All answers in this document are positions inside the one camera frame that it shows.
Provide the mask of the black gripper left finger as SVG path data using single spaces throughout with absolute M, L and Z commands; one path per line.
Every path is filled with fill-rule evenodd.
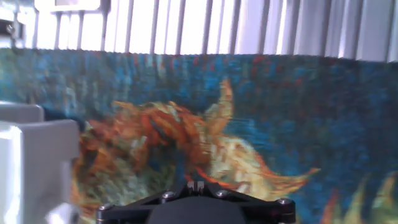
M 171 188 L 155 195 L 140 199 L 128 205 L 106 203 L 96 210 L 96 224 L 145 223 L 149 214 L 158 205 L 193 196 L 197 192 L 196 182 L 175 184 Z

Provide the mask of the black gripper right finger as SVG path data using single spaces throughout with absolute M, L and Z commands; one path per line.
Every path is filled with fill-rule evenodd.
M 269 223 L 296 222 L 295 202 L 289 198 L 265 201 L 209 182 L 196 182 L 196 193 L 200 196 L 232 202 L 249 220 L 264 220 Z

